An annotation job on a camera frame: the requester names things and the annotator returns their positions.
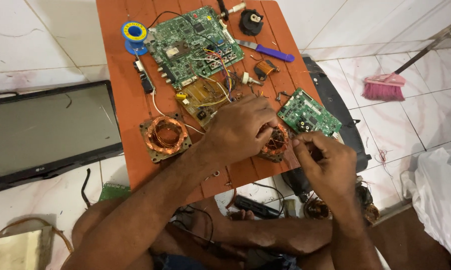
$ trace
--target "table plank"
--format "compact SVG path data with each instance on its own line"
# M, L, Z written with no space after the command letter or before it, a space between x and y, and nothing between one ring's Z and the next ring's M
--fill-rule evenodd
M225 0L226 7L228 8L238 3L240 3L240 0ZM313 98L320 101L278 4L274 1L254 0L246 1L246 3L247 8L256 9L260 14L265 15L262 31L256 37L244 35L238 28L240 12L236 12L235 14L231 14L230 20L226 22L231 35L236 39L249 40L266 47L292 53L296 57L296 60L292 63L285 63L243 47L245 52L244 60L234 64L233 67L228 67L228 69L230 71L237 71L239 77L242 76L244 71L247 71L252 77L256 78L257 76L253 71L253 67L257 61L252 59L250 55L252 54L255 59L271 60L272 63L280 68L281 72L271 74L265 81L263 87L257 85L253 86L253 89L256 94L263 92L263 95L269 97L272 107L276 110L286 102L284 98L281 102L275 101L277 93L281 91L292 93L297 87L302 87ZM124 39L121 35L120 27L127 20L139 21L148 27L157 15L165 10L184 14L205 5L212 6L219 13L216 0L97 1L117 118L122 144L124 146L127 172L130 185L133 189L149 181L161 169L159 165L152 163L150 160L138 128L140 123L151 120L160 114L153 105L152 96L144 95L138 74L132 65L134 56L127 53L124 48ZM156 23L174 18L175 16L177 15L170 13L163 14ZM165 83L160 73L157 72L157 63L155 63L150 54L143 55L140 59L144 63L152 83L157 88L155 101L158 109L164 114L179 111L183 115L185 123L198 130L202 130L200 125L175 101L175 90L170 84ZM238 84L234 92L235 94L250 94L251 89L246 85ZM201 134L191 129L189 129L189 132L193 143L202 137ZM240 187L296 167L297 161L294 155L289 153L286 156L287 158L281 163L271 163L254 156L230 164L220 170L219 176L211 177L203 181L188 197L186 203L210 197L230 190L231 188Z

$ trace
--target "knife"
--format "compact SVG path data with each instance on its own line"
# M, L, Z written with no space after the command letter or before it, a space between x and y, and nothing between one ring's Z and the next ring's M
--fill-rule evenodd
M265 55L269 55L271 57L275 57L277 59L280 59L280 60L283 60L286 62L292 62L295 60L295 57L292 54L286 54L286 53L283 53L276 49L266 48L260 44L254 43L254 42L238 40L238 39L236 39L235 42L237 42L239 45L246 46L247 48L249 47L249 48L255 50L256 52L260 52Z

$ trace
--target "person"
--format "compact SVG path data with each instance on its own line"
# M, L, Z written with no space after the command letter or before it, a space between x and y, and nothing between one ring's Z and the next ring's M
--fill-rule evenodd
M277 124L276 112L264 97L246 95L222 107L203 138L151 181L126 200L97 203L79 218L72 231L75 251L62 269L242 269L234 259L209 254L168 222L201 181L217 169L258 154ZM354 194L354 150L321 132L299 134L292 145L333 219L255 221L247 212L246 220L231 221L211 198L195 206L210 215L212 240L288 255L285 262L261 269L382 269ZM208 220L203 212L197 211L194 219ZM207 239L212 232L204 224L192 230Z

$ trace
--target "hand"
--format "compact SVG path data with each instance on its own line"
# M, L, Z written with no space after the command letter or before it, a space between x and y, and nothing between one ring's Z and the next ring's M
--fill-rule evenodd
M350 205L344 202L355 202L357 154L352 148L322 132L301 133L292 144L312 188L334 215Z
M229 165L257 155L277 123L276 112L265 97L246 95L217 111L203 145L220 166ZM269 127L259 133L265 124Z

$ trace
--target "shorts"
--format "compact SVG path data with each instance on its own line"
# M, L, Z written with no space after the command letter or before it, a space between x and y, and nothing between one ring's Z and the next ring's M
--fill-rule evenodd
M296 257L282 255L273 261L255 268L254 270L301 270L296 265ZM207 270L193 258L181 255L162 254L154 256L154 270Z

